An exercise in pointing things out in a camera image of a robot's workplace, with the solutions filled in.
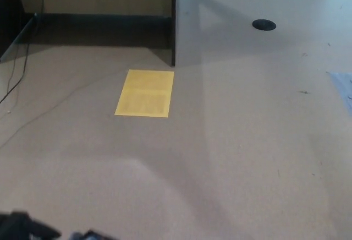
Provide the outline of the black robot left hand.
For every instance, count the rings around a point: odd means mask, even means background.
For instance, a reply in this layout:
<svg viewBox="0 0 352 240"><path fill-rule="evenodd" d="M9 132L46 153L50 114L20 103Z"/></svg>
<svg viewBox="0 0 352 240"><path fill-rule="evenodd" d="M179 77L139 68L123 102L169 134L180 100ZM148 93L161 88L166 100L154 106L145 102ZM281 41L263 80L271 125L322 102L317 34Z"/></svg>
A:
<svg viewBox="0 0 352 240"><path fill-rule="evenodd" d="M1 239L57 239L61 233L27 212L1 213Z"/></svg>

